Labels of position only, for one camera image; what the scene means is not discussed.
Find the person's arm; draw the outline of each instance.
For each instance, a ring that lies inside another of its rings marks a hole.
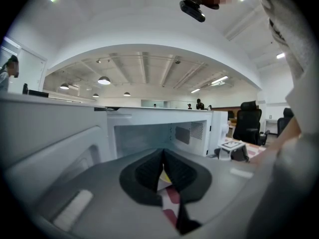
[[[259,164],[266,155],[272,153],[274,150],[280,150],[287,140],[298,137],[300,133],[301,130],[298,122],[295,117],[293,117],[280,136],[264,152],[250,159],[250,163]]]
[[[6,71],[0,73],[0,91],[8,91],[9,75]]]

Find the person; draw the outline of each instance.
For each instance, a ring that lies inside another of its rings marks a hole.
[[[226,0],[201,0],[204,6],[212,7],[225,3]],[[316,38],[295,4],[286,0],[260,0],[265,13],[269,17],[269,29],[273,38],[285,54],[290,67],[293,82],[301,78],[315,58],[319,55]],[[267,155],[278,153],[284,143],[299,137],[301,129],[293,117],[280,136],[261,154],[250,160],[259,164]]]
[[[27,95],[28,92],[29,92],[28,84],[25,83],[25,84],[23,85],[22,94]]]
[[[200,101],[200,99],[197,99],[196,109],[197,109],[197,110],[204,110],[204,109],[205,109],[205,106],[204,106],[204,104]]]
[[[19,61],[18,58],[12,55],[0,70],[0,91],[8,91],[9,78],[19,76]]]

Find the door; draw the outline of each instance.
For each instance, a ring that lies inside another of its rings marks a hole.
[[[18,60],[19,77],[10,77],[8,91],[22,94],[25,83],[28,84],[30,90],[38,91],[45,62],[24,49],[20,50]]]

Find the small white device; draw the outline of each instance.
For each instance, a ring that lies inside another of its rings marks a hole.
[[[243,160],[248,161],[249,157],[247,154],[246,144],[244,142],[229,141],[219,145],[219,159],[229,161],[232,159],[234,154],[239,154],[243,157]]]

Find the vent grille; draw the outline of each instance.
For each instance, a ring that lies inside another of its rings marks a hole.
[[[192,122],[190,136],[201,140],[203,136],[203,123]]]

